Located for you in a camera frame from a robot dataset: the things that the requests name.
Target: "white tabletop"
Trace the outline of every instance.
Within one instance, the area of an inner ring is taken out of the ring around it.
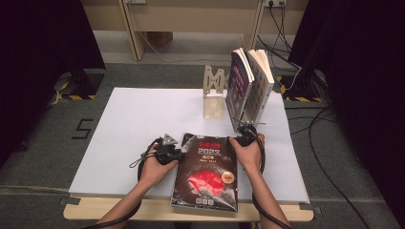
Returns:
[[[236,136],[224,106],[224,118],[203,118],[203,90],[114,88],[69,192],[90,197],[120,197],[137,183],[138,167],[129,168],[156,138],[184,133]],[[257,131],[266,136],[264,176],[279,201],[309,201],[289,135],[280,94],[272,93]],[[251,199],[251,187],[238,164],[239,199]],[[171,171],[148,197],[170,197]]]

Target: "wall socket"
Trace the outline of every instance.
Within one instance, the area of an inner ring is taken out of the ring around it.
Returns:
[[[265,7],[268,7],[268,2],[270,0],[266,0]],[[272,0],[273,1],[273,8],[281,8],[284,4],[286,6],[287,0]]]

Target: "book cover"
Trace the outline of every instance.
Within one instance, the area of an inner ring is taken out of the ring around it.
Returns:
[[[246,52],[246,55],[255,81],[246,102],[245,112],[250,117],[249,121],[257,126],[273,89],[274,78],[268,64],[266,51],[250,50]]]
[[[227,137],[185,134],[171,204],[238,212],[237,159]]]
[[[253,73],[242,49],[231,53],[231,66],[225,104],[233,130],[237,132],[243,121],[245,104],[254,81]]]

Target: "forearm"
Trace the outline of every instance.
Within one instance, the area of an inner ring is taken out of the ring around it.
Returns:
[[[289,226],[286,216],[284,215],[274,195],[268,188],[266,181],[260,171],[258,169],[250,169],[246,172],[253,189],[253,195],[255,196],[259,205],[268,214]],[[280,228],[276,223],[267,219],[262,214],[260,215],[260,222],[262,223],[262,228]]]
[[[121,199],[104,217],[102,217],[97,223],[107,222],[115,219],[120,219],[128,215],[133,211],[143,196],[152,187],[151,184],[140,181],[123,199]],[[126,221],[112,225],[106,228],[123,228]]]

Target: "black curtain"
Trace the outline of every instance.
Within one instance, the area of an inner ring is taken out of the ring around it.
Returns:
[[[0,166],[29,134],[63,73],[105,69],[79,0],[0,2]]]
[[[309,0],[292,47],[307,60],[334,1]],[[342,25],[320,52],[332,106],[355,153],[405,228],[405,1],[350,1]]]

